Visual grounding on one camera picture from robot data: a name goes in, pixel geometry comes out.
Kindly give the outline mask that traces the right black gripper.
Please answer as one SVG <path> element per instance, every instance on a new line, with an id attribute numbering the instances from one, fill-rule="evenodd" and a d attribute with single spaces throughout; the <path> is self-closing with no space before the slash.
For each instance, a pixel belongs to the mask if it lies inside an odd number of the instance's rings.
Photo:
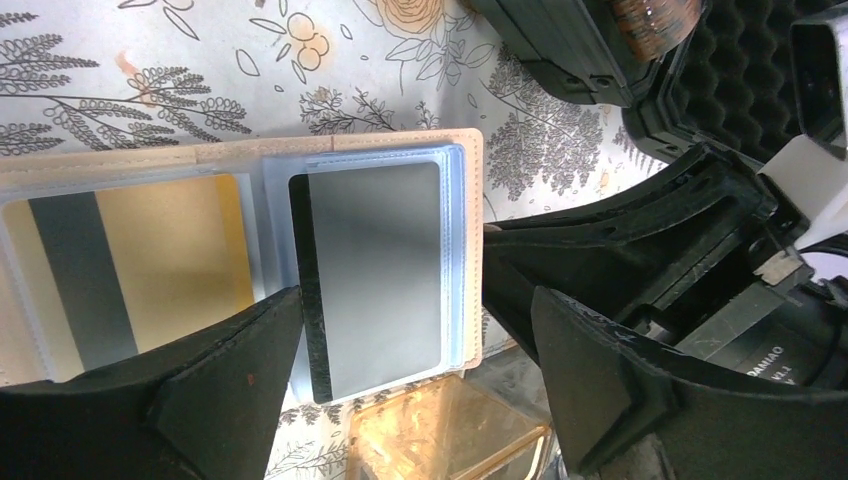
<path id="1" fill-rule="evenodd" d="M 539 287 L 697 359 L 772 382 L 847 385 L 847 240 L 803 243 L 766 225 L 775 196 L 737 155 L 706 145 L 592 204 L 497 222 L 483 304 L 531 358 Z"/>

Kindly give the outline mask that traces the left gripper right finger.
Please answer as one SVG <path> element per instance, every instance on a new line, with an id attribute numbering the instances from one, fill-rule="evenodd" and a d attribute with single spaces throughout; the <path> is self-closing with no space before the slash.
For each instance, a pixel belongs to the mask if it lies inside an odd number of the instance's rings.
<path id="1" fill-rule="evenodd" d="M 673 479 L 843 479 L 847 395 L 683 354 L 544 287 L 538 363 L 567 471 L 609 474 L 639 444 Z"/>

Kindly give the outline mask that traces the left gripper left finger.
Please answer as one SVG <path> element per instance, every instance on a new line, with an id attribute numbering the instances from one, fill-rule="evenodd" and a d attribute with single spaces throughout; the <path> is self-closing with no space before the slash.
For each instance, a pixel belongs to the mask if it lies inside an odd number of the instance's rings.
<path id="1" fill-rule="evenodd" d="M 69 381 L 1 391 L 5 479 L 260 479 L 302 329 L 300 291 Z"/>

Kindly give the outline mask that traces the gold card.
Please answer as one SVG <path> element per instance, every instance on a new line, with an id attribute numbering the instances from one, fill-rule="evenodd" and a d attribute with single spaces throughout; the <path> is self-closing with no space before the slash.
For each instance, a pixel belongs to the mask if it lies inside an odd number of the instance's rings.
<path id="1" fill-rule="evenodd" d="M 16 383 L 69 380 L 255 299 L 241 192 L 226 174 L 8 201 L 1 257 Z"/>

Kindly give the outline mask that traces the silver card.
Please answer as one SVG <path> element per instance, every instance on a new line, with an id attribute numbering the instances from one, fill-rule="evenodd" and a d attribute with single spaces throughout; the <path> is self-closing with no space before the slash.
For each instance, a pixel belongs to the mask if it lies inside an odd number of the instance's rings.
<path id="1" fill-rule="evenodd" d="M 288 186 L 313 400 L 440 366 L 437 164 L 299 174 Z"/>

